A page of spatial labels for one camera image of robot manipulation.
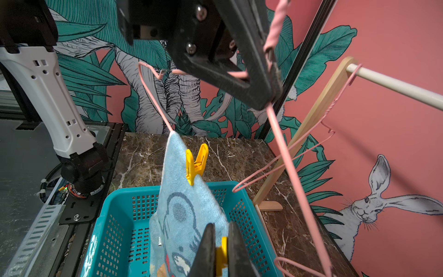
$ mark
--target light blue towel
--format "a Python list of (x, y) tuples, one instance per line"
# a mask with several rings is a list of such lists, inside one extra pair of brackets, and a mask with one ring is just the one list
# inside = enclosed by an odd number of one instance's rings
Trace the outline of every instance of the light blue towel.
[(163, 264), (169, 277), (186, 277), (208, 223), (215, 224), (216, 246), (220, 246), (221, 238), (228, 236), (225, 213), (200, 175), (196, 175), (194, 186), (189, 185), (186, 146), (179, 134), (171, 132), (163, 162), (158, 208), (149, 220), (151, 277), (157, 276)]

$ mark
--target yellow clip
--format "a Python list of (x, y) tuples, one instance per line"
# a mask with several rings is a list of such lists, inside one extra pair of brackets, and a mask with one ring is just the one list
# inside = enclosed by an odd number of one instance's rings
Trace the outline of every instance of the yellow clip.
[(198, 152), (197, 159), (195, 160), (195, 162), (191, 150), (186, 149), (186, 179), (188, 179), (188, 182), (191, 186), (194, 185), (195, 175), (199, 174), (200, 176), (203, 176), (208, 155), (209, 155), (209, 150), (208, 150), (208, 145), (206, 145), (206, 143), (203, 143), (200, 146), (200, 150)]
[(215, 252), (215, 276), (222, 276), (222, 269), (228, 266), (228, 237), (222, 237), (221, 247)]

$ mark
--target brown marble surface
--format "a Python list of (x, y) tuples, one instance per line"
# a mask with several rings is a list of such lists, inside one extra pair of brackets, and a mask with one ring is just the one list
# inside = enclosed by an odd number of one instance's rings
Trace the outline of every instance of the brown marble surface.
[[(240, 181), (272, 160), (275, 156), (262, 140), (182, 137), (196, 156), (202, 143), (208, 144), (209, 157), (203, 180), (206, 182)], [(160, 185), (167, 136), (126, 133), (109, 192), (122, 187)], [(252, 199), (263, 180), (247, 187)], [(277, 255), (289, 258), (322, 272), (300, 207), (284, 173), (268, 194), (267, 200), (278, 201), (283, 211), (262, 212)], [(337, 251), (324, 227), (323, 240), (337, 276), (357, 276), (348, 261)], [(283, 265), (294, 276), (311, 276), (291, 265)]]

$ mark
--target screw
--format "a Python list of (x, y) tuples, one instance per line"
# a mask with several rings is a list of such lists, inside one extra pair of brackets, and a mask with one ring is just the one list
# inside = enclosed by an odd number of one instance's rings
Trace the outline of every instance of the screw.
[(229, 43), (229, 49), (231, 49), (231, 51), (234, 49), (234, 47), (235, 47), (236, 45), (235, 45), (235, 41), (234, 40), (231, 40), (231, 42)]
[(196, 51), (197, 47), (195, 46), (195, 44), (188, 43), (186, 45), (186, 52), (188, 52), (189, 55), (194, 55)]
[(195, 9), (195, 17), (197, 18), (197, 20), (201, 22), (206, 19), (207, 15), (208, 10), (206, 10), (206, 8), (201, 5), (197, 5)]

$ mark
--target pink wire hanger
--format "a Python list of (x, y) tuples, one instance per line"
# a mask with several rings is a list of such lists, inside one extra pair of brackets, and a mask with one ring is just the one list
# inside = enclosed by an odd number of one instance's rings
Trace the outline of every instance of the pink wire hanger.
[[(264, 52), (267, 53), (269, 49), (273, 49), (275, 48), (275, 46), (278, 43), (278, 38), (283, 26), (283, 21), (286, 17), (286, 11), (288, 8), (289, 2), (288, 0), (280, 0), (280, 2), (277, 5), (275, 14), (274, 14), (274, 19), (271, 23), (270, 26), (270, 32), (269, 35), (266, 39), (266, 42), (264, 44)], [(142, 70), (141, 67), (145, 66), (147, 68), (149, 68), (151, 70), (151, 72), (154, 74), (154, 76), (157, 79), (162, 79), (163, 75), (164, 75), (164, 71), (161, 71), (160, 73), (157, 73), (155, 71), (155, 69), (144, 62), (138, 62), (138, 71), (139, 71), (139, 75), (140, 75), (140, 79), (141, 82), (143, 84), (144, 89), (146, 90), (146, 92), (148, 93), (151, 102), (154, 104), (154, 106), (156, 107), (157, 111), (159, 112), (159, 114), (161, 115), (161, 117), (163, 118), (163, 121), (165, 122), (165, 124), (167, 125), (168, 129), (170, 132), (173, 131), (173, 128), (171, 126), (171, 124), (168, 122), (166, 116), (164, 115), (162, 109), (160, 108), (159, 104), (157, 103), (157, 101), (154, 99), (151, 91), (148, 89), (148, 86), (146, 85), (146, 83), (143, 80), (143, 75), (142, 75)], [(332, 134), (325, 140), (323, 140), (322, 142), (316, 144), (314, 147), (306, 150), (305, 152), (303, 152), (302, 154), (296, 156), (294, 159), (296, 159), (297, 157), (303, 155), (304, 153), (312, 150), (313, 148), (319, 146), (321, 143), (325, 142), (326, 140), (328, 140), (329, 138), (331, 138), (335, 131), (330, 128), (329, 126), (327, 126), (325, 123), (323, 123), (323, 119), (326, 117), (326, 115), (328, 115), (328, 113), (330, 112), (330, 110), (334, 107), (334, 105), (337, 103), (338, 99), (341, 97), (341, 95), (343, 94), (344, 90), (346, 89), (346, 87), (348, 85), (351, 84), (351, 82), (354, 80), (355, 78), (355, 74), (356, 72), (359, 70), (359, 68), (361, 67), (361, 64), (359, 64), (357, 66), (357, 68), (355, 69), (355, 71), (351, 74), (351, 76), (348, 78), (348, 81), (346, 82), (346, 84), (344, 85), (344, 87), (342, 88), (342, 90), (340, 91), (340, 93), (338, 94), (337, 98), (332, 102), (332, 104), (329, 106), (328, 110), (326, 110), (326, 112), (324, 113), (323, 117), (309, 130), (307, 131), (303, 136), (301, 136), (291, 147), (289, 147), (289, 149), (291, 149), (292, 147), (294, 147), (296, 144), (298, 144), (302, 139), (304, 139), (305, 137), (307, 137), (309, 135), (310, 132), (312, 132), (312, 130), (318, 126), (320, 123), (322, 123), (324, 126), (326, 126), (327, 128), (329, 128), (329, 133), (332, 132)], [(186, 75), (186, 73), (182, 70), (172, 70), (171, 71), (173, 74), (180, 74), (180, 75)], [(231, 74), (232, 76), (236, 77), (236, 78), (247, 78), (248, 74), (247, 72), (229, 72), (229, 74)], [(289, 179), (291, 181), (292, 184), (292, 188), (294, 189), (295, 195), (297, 197), (297, 200), (299, 202), (300, 208), (302, 210), (302, 214), (303, 217), (306, 221), (306, 224), (308, 226), (309, 229), (309, 233), (311, 234), (311, 238), (312, 241), (314, 242), (314, 246), (315, 249), (317, 251), (317, 254), (319, 256), (320, 262), (322, 264), (322, 268), (323, 271), (325, 272), (325, 274), (322, 274), (318, 271), (315, 271), (313, 269), (310, 269), (304, 265), (301, 265), (295, 261), (289, 260), (287, 258), (284, 257), (277, 257), (274, 260), (274, 263), (276, 265), (276, 267), (283, 273), (288, 275), (289, 277), (294, 277), (292, 274), (290, 274), (288, 271), (286, 271), (285, 269), (283, 269), (279, 263), (279, 261), (283, 261), (283, 262), (287, 262), (289, 264), (292, 264), (302, 270), (305, 270), (311, 274), (314, 274), (318, 277), (332, 277), (332, 263), (330, 261), (329, 255), (326, 251), (326, 247), (323, 243), (323, 239), (321, 237), (320, 231), (317, 227), (317, 222), (315, 220), (315, 217), (313, 215), (313, 212), (311, 210), (311, 206), (309, 205), (309, 202), (306, 198), (306, 195), (304, 193), (302, 184), (300, 182), (300, 179), (298, 178), (297, 175), (297, 171), (295, 170), (295, 166), (292, 163), (292, 158), (289, 154), (289, 150), (288, 147), (286, 145), (286, 142), (283, 139), (283, 134), (282, 131), (280, 129), (279, 123), (277, 121), (276, 115), (274, 113), (274, 109), (272, 108), (272, 104), (269, 103), (266, 107), (266, 112), (268, 114), (268, 119), (269, 122), (271, 123), (271, 128), (272, 131), (274, 132), (274, 136), (275, 136), (275, 140), (277, 141), (277, 145), (278, 148), (280, 150), (280, 155), (277, 156), (275, 159), (273, 159), (269, 164), (267, 164), (265, 167), (263, 167), (262, 169), (258, 170), (257, 172), (255, 172), (254, 174), (250, 175), (248, 178), (246, 178), (245, 180), (241, 181), (237, 186), (234, 187), (233, 192), (237, 192), (243, 188), (245, 188), (246, 186), (256, 182), (257, 180), (264, 178), (265, 176), (269, 175), (270, 173), (272, 173), (273, 171), (282, 168), (283, 166), (286, 167), (286, 170), (288, 172), (289, 175)], [(271, 170), (270, 172), (267, 172), (266, 174), (260, 176), (259, 178), (241, 186), (242, 184), (244, 184), (247, 180), (249, 180), (250, 178), (254, 177), (256, 174), (262, 172), (263, 170), (267, 169), (272, 163), (274, 163), (275, 161), (277, 161), (280, 157), (282, 157), (284, 164)]]

